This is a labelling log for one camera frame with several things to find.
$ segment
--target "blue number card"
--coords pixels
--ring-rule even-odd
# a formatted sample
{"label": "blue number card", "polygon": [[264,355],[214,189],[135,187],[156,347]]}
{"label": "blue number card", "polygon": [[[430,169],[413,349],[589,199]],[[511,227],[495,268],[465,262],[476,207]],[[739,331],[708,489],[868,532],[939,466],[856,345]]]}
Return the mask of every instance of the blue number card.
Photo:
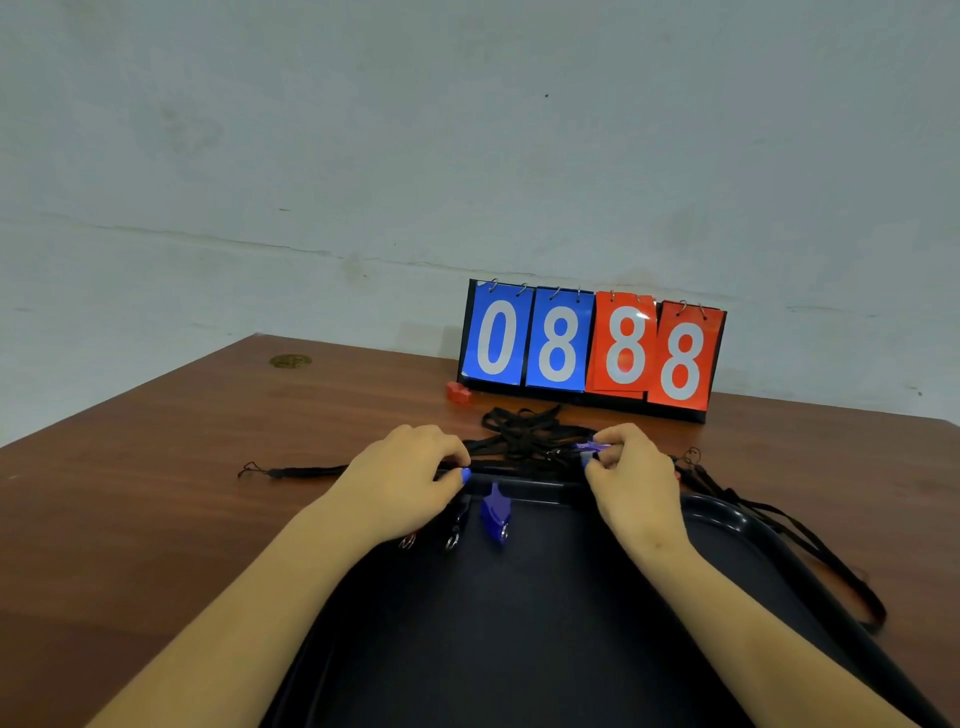
{"label": "blue number card", "polygon": [[583,392],[592,320],[592,293],[538,288],[525,384]]}
{"label": "blue number card", "polygon": [[525,285],[476,281],[463,376],[520,383],[533,302],[534,289]]}

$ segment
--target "wooden table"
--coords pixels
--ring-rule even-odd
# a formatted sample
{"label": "wooden table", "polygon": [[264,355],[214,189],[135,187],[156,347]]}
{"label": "wooden table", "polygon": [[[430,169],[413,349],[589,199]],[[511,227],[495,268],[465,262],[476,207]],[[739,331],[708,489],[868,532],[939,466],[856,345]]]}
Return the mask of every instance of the wooden table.
{"label": "wooden table", "polygon": [[[282,353],[313,363],[271,366]],[[402,423],[478,437],[495,404],[545,406],[450,404],[455,375],[447,359],[257,335],[0,449],[0,724],[83,725],[327,485],[237,479],[248,460],[334,465]],[[865,572],[890,611],[880,643],[960,723],[960,429],[719,394],[706,425],[634,419]]]}

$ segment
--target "black scoreboard stand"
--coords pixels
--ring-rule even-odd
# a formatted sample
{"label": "black scoreboard stand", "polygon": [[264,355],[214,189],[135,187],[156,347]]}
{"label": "black scoreboard stand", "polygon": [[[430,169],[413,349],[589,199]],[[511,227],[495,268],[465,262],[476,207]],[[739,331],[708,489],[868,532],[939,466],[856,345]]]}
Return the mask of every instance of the black scoreboard stand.
{"label": "black scoreboard stand", "polygon": [[[467,293],[467,307],[464,311],[464,331],[460,339],[460,359],[457,362],[457,381],[469,389],[478,392],[489,392],[496,395],[510,395],[512,397],[524,397],[532,400],[549,400],[562,402],[564,404],[574,404],[581,407],[597,407],[600,409],[612,409],[620,412],[631,412],[637,415],[649,415],[650,417],[663,417],[670,420],[681,420],[683,422],[703,424],[707,421],[707,412],[701,412],[687,407],[673,407],[667,404],[657,404],[649,402],[644,397],[643,400],[635,400],[629,397],[613,397],[609,395],[598,395],[592,392],[570,392],[563,389],[547,389],[545,387],[528,387],[524,384],[502,384],[495,381],[486,381],[471,376],[464,376],[464,358],[467,355],[467,340],[469,336],[470,318],[473,313],[473,304],[476,298],[477,284],[486,282],[479,279],[470,279],[469,291]],[[592,291],[578,291],[573,288],[561,288],[562,291],[575,293],[593,293]],[[657,322],[660,323],[660,314],[663,310],[663,301],[657,302]],[[723,341],[724,326],[727,324],[727,312],[722,311],[723,320],[720,323],[720,331],[717,335],[716,350],[713,354],[713,361],[710,364],[710,393],[713,392],[713,377],[716,374],[717,359],[720,356],[720,344]],[[532,330],[527,328],[527,340],[524,342],[523,354],[523,379],[527,377],[527,363],[530,346],[530,335]],[[590,327],[590,335],[587,349],[587,362],[590,362],[590,355],[593,347],[593,326]]]}

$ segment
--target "red number card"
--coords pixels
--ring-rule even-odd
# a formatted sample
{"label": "red number card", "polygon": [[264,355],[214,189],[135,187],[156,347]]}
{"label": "red number card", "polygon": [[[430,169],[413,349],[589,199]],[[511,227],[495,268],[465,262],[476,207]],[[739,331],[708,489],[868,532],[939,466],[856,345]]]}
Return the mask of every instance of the red number card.
{"label": "red number card", "polygon": [[641,399],[655,379],[657,305],[653,296],[598,291],[596,305],[586,391]]}
{"label": "red number card", "polygon": [[724,312],[686,303],[663,302],[657,331],[656,376],[647,401],[707,411],[713,359]]}

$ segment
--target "white number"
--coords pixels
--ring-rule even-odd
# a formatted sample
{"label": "white number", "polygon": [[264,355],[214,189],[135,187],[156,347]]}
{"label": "white number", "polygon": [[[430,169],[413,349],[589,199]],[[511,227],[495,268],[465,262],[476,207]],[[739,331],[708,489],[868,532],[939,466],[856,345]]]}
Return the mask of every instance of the white number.
{"label": "white number", "polygon": [[[497,314],[503,314],[503,344],[496,361],[490,361],[490,335],[493,332],[493,321]],[[477,364],[480,369],[489,375],[498,375],[507,368],[510,356],[514,353],[516,339],[516,309],[510,302],[494,301],[483,315],[480,324],[480,337],[477,340]]]}
{"label": "white number", "polygon": [[[693,343],[686,352],[680,350],[680,340],[684,336],[693,339]],[[663,371],[660,372],[660,385],[671,400],[689,400],[697,391],[697,385],[700,384],[700,369],[693,360],[703,347],[704,331],[696,324],[689,322],[677,324],[677,327],[670,331],[670,338],[666,342],[666,350],[670,352],[670,358],[666,360]],[[677,367],[686,369],[686,384],[683,387],[673,385],[673,370]]]}
{"label": "white number", "polygon": [[[557,335],[557,321],[560,319],[566,321],[563,336]],[[570,346],[570,340],[577,335],[577,314],[565,305],[551,309],[543,320],[543,333],[546,334],[546,344],[540,349],[540,373],[550,381],[567,381],[577,363],[577,353]],[[550,353],[554,349],[564,353],[564,365],[560,369],[554,369],[550,364]]]}
{"label": "white number", "polygon": [[[646,366],[646,354],[640,346],[640,339],[643,338],[647,321],[639,314],[640,312],[632,306],[622,305],[610,317],[610,336],[615,343],[607,352],[607,374],[617,384],[633,384],[643,374],[643,367]],[[620,330],[620,324],[624,319],[634,322],[634,330],[627,336],[624,336]],[[634,355],[634,366],[624,372],[620,369],[618,362],[620,353],[626,351]]]}

